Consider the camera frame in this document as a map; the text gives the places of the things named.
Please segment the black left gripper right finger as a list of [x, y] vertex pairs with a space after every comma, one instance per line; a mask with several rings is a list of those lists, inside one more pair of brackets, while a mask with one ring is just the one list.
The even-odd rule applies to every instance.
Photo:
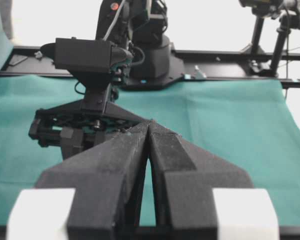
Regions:
[[250, 176], [156, 122], [148, 137], [156, 224], [173, 240], [216, 240], [213, 188], [253, 188]]

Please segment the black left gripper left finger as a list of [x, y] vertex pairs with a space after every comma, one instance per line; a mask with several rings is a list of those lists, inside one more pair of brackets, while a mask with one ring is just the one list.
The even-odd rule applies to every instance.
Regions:
[[149, 125], [144, 121], [41, 173], [38, 189], [75, 188], [66, 224], [71, 240], [115, 240], [118, 229], [139, 224]]

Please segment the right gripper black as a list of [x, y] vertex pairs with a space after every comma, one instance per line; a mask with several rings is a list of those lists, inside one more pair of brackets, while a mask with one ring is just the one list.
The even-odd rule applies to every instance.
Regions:
[[73, 101], [49, 109], [38, 109], [28, 132], [42, 148], [60, 147], [66, 160], [107, 140], [105, 131], [87, 133], [83, 129], [62, 127], [54, 130], [44, 125], [92, 125], [97, 120], [128, 121], [140, 123], [145, 119], [115, 104], [118, 93], [112, 84], [110, 73], [72, 72], [85, 87], [82, 100]]

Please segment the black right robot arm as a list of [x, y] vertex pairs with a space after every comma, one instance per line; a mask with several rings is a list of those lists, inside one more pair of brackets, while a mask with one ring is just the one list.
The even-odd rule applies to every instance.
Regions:
[[118, 86], [130, 80], [164, 84], [183, 70], [172, 57], [167, 6], [162, 0], [104, 0], [93, 40], [57, 38], [41, 46], [56, 69], [83, 85], [81, 100], [38, 109], [28, 135], [41, 147], [57, 146], [63, 159], [99, 145], [143, 118], [116, 105]]

